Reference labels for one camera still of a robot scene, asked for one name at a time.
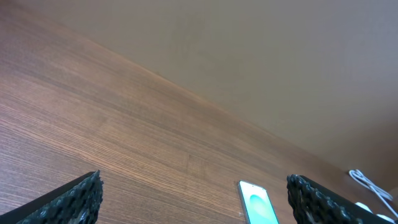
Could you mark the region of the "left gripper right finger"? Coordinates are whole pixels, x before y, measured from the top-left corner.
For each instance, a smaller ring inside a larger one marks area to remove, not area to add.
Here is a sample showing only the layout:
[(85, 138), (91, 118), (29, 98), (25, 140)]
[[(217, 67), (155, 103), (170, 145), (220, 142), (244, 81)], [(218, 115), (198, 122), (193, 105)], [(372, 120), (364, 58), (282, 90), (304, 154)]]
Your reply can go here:
[(393, 224), (303, 175), (287, 176), (288, 202), (297, 223)]

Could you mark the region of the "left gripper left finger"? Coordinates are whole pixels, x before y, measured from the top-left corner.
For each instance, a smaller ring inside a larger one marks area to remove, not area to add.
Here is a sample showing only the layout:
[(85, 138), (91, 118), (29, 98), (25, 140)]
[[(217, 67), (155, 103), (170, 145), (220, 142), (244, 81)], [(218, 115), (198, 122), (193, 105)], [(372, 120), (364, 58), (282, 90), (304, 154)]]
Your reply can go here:
[(1, 215), (1, 224), (94, 224), (103, 201), (100, 171), (89, 172)]

